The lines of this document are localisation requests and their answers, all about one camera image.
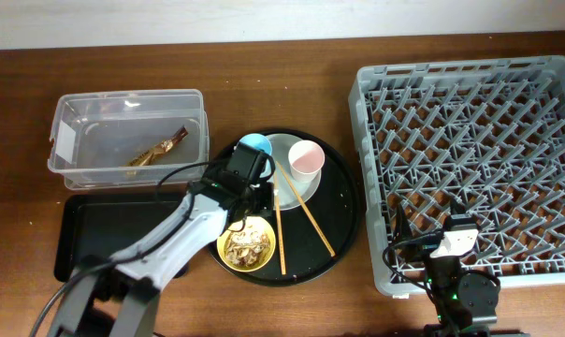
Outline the yellow bowl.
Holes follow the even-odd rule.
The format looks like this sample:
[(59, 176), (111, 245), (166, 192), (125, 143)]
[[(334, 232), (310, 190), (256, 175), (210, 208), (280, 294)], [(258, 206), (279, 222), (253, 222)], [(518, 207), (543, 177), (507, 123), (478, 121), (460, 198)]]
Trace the yellow bowl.
[[(234, 232), (241, 232), (246, 229), (263, 229), (267, 232), (268, 238), (270, 240), (269, 254), (261, 261), (259, 265), (250, 269), (242, 269), (233, 266), (229, 262), (225, 261), (225, 254), (224, 254), (225, 242), (227, 241), (229, 235)], [(250, 216), (244, 220), (233, 223), (216, 241), (216, 249), (217, 249), (218, 257), (224, 262), (224, 264), (227, 267), (229, 267), (233, 271), (239, 271), (239, 272), (252, 272), (263, 268), (272, 258), (275, 252), (275, 248), (276, 248), (276, 235), (274, 229), (265, 218), (257, 217), (257, 216)]]

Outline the peanut shell food scraps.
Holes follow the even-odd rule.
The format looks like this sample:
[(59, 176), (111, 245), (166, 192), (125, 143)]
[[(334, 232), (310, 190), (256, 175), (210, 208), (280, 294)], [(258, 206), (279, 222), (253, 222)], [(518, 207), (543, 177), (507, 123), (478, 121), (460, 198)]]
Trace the peanut shell food scraps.
[(242, 269), (254, 268), (269, 254), (270, 240), (263, 229), (246, 229), (229, 235), (225, 261)]

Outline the pink plastic cup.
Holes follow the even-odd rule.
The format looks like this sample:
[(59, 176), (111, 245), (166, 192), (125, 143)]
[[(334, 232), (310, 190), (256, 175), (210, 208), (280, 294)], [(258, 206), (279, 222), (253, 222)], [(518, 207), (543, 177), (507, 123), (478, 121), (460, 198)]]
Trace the pink plastic cup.
[(301, 140), (288, 152), (291, 174), (298, 182), (310, 182), (321, 171), (326, 161), (324, 150), (311, 140)]

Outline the gold snack wrapper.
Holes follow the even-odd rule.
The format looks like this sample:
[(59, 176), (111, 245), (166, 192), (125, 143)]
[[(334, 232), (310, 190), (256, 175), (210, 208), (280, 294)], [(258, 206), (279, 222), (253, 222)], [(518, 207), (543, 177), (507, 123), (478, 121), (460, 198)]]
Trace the gold snack wrapper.
[(146, 150), (142, 154), (139, 154), (131, 161), (127, 163), (128, 167), (143, 167), (149, 166), (157, 159), (161, 158), (168, 152), (170, 152), (174, 147), (176, 147), (186, 136), (188, 131), (186, 127), (181, 126), (174, 135), (169, 139), (164, 139), (159, 143), (153, 145), (150, 149)]

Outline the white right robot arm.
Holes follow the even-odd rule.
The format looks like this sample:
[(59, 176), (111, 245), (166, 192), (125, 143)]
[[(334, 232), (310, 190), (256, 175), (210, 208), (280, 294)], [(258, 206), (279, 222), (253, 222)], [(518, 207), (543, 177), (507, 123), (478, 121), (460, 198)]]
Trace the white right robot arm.
[(417, 237), (404, 210), (396, 208), (396, 228), (384, 260), (393, 252), (408, 263), (424, 265), (422, 283), (402, 278), (424, 289), (436, 309), (439, 323), (426, 325), (426, 336), (488, 336), (489, 326), (497, 322), (499, 278), (461, 266), (460, 259), (473, 249), (479, 232), (474, 217), (455, 200), (442, 227)]

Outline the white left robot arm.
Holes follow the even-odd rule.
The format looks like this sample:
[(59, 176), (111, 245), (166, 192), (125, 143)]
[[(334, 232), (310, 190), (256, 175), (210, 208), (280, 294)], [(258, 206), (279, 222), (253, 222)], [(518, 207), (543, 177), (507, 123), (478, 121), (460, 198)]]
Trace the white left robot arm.
[(208, 172), (165, 220), (108, 258), (87, 256), (48, 300), (31, 335), (52, 306), (50, 336), (151, 336), (163, 290), (203, 247), (230, 226), (273, 207), (273, 168), (256, 177), (228, 168)]

